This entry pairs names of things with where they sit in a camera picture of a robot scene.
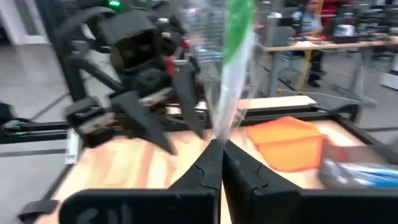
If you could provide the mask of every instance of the orange object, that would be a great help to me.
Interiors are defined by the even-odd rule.
[[[293,117],[251,126],[248,133],[270,167],[281,172],[318,168],[327,138],[315,125]]]

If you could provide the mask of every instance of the desk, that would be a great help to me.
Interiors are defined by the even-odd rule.
[[[288,96],[276,99],[256,99],[254,103],[254,107],[262,105],[262,107],[270,108],[307,105],[314,103],[314,101],[307,96]],[[314,123],[320,132],[328,134],[335,144],[340,146],[363,144],[332,121],[317,121]],[[71,194],[90,188],[167,188],[181,177],[203,152],[210,141],[211,131],[208,130],[206,136],[206,140],[202,140],[191,131],[168,133],[170,142],[174,144],[178,153],[177,156],[171,156],[157,146],[141,139],[114,138],[102,146],[85,150],[79,162],[72,167],[52,198],[62,202]],[[237,129],[231,140],[254,158],[267,165],[247,138],[245,128]],[[323,188],[315,176],[315,170],[301,174],[280,172],[279,174],[303,188]],[[58,210],[53,214],[41,216],[36,223],[56,224],[57,212]],[[221,223],[231,223],[224,193],[221,196]]]
[[[335,85],[333,88],[358,101],[362,101],[367,104],[375,105],[373,100],[370,100],[363,96],[363,86],[358,86],[358,82],[362,82],[364,80],[364,72],[362,71],[362,64],[366,64],[366,62],[370,59],[367,57],[366,49],[374,46],[382,46],[382,45],[394,45],[398,44],[398,37],[392,37],[393,41],[383,42],[383,41],[369,41],[369,42],[358,42],[352,44],[334,44],[330,42],[324,42],[322,44],[314,44],[308,43],[306,45],[303,44],[295,44],[291,46],[283,46],[283,47],[266,47],[262,46],[263,50],[272,52],[272,63],[271,63],[271,81],[269,82],[269,86],[267,89],[267,95],[269,97],[275,96],[276,84],[278,79],[278,74],[276,68],[277,59],[280,57],[281,53],[284,51],[296,51],[296,50],[327,50],[327,49],[347,49],[347,48],[359,48],[361,49],[361,56],[358,57],[358,61],[356,64],[354,77],[349,84],[349,88],[343,88]]]

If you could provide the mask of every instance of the wooden board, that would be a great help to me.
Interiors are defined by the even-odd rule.
[[[360,146],[363,143],[332,121],[316,121],[320,132],[340,146]],[[210,141],[201,140],[191,131],[169,133],[178,155],[171,156],[153,144],[141,139],[116,138],[95,149],[87,149],[79,163],[73,167],[53,196],[63,201],[83,189],[164,189],[180,178],[195,162]],[[231,137],[232,142],[252,157],[267,165],[252,142],[247,138],[245,128],[239,128]],[[316,170],[298,173],[281,173],[282,177],[306,189],[322,189],[316,177]],[[230,224],[226,198],[222,195],[221,222]],[[36,223],[57,223],[57,211],[41,216]]]
[[[357,48],[357,47],[372,47],[372,46],[383,46],[383,45],[395,45],[398,44],[398,37],[392,36],[393,41],[383,42],[383,41],[363,41],[358,43],[349,43],[349,44],[335,44],[333,42],[325,42],[324,44],[313,44],[308,43],[306,45],[303,44],[294,44],[290,46],[283,47],[266,47],[262,48],[268,52],[278,52],[278,51],[295,51],[295,50],[321,50],[321,49],[348,49],[348,48]]]
[[[240,100],[239,109],[256,109],[256,108],[275,108],[283,106],[302,106],[317,103],[308,96],[281,96],[271,98],[255,98],[249,100]],[[206,103],[200,102],[197,109],[206,109]],[[168,114],[179,114],[181,113],[178,107],[168,108]]]

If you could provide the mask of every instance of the green light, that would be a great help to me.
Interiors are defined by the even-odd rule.
[[[120,2],[118,2],[118,1],[110,1],[110,2],[109,2],[109,5],[110,5],[110,6],[119,7],[119,6],[120,6]]]

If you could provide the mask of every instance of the plastic packaging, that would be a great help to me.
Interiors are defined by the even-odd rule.
[[[318,171],[323,185],[330,189],[398,189],[398,166],[370,161],[374,156],[369,155],[369,147],[324,147]]]
[[[249,101],[239,100],[252,98],[260,82],[254,57],[259,15],[269,12],[263,5],[269,2],[189,0],[178,7],[188,43],[202,67],[214,135],[222,142],[244,118]]]

